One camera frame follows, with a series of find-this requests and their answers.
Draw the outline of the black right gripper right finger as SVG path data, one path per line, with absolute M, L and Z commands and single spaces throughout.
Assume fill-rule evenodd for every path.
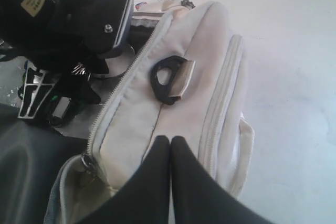
M 171 180 L 176 223 L 270 223 L 212 179 L 185 138 L 171 141 Z

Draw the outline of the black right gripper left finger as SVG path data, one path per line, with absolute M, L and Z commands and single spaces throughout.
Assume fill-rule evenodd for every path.
M 169 207 L 170 142 L 159 135 L 126 184 L 78 223 L 168 223 Z

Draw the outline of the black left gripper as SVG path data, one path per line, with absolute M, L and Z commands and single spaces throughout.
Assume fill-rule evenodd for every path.
M 94 74 L 107 74 L 102 54 L 110 51 L 110 0 L 1 0 L 1 61 L 23 56 L 27 65 L 18 96 L 18 118 L 36 125 L 68 123 L 75 100 L 99 104 L 89 72 L 64 74 L 82 64 Z

